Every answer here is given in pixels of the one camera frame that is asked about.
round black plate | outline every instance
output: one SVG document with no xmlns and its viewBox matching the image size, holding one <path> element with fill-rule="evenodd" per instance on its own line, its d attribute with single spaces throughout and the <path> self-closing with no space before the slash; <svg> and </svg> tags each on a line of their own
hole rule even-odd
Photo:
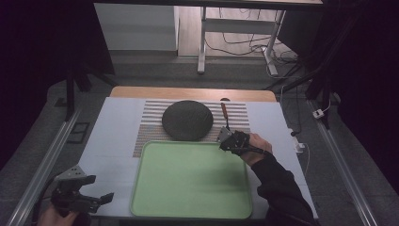
<svg viewBox="0 0 399 226">
<path fill-rule="evenodd" d="M 173 138 L 193 141 L 205 137 L 214 124 L 211 110 L 195 101 L 180 101 L 170 105 L 162 116 L 165 131 Z"/>
</svg>

person's hand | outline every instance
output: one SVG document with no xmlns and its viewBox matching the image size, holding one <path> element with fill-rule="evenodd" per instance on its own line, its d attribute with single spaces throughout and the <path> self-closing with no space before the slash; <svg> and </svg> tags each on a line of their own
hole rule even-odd
<svg viewBox="0 0 399 226">
<path fill-rule="evenodd" d="M 260 148 L 260 149 L 262 149 L 264 151 L 273 153 L 272 144 L 267 142 L 267 140 L 261 138 L 257 134 L 249 133 L 249 145 L 251 145 L 251 146 L 253 146 L 255 148 Z M 254 152 L 246 152 L 246 153 L 243 153 L 240 157 L 250 167 L 252 167 L 253 164 L 255 164 L 256 162 L 258 162 L 258 161 L 263 159 L 263 154 L 262 153 L 254 153 Z"/>
<path fill-rule="evenodd" d="M 59 215 L 52 204 L 41 214 L 39 226 L 72 226 L 74 220 L 79 215 L 77 212 L 70 212 L 66 217 Z"/>
</svg>

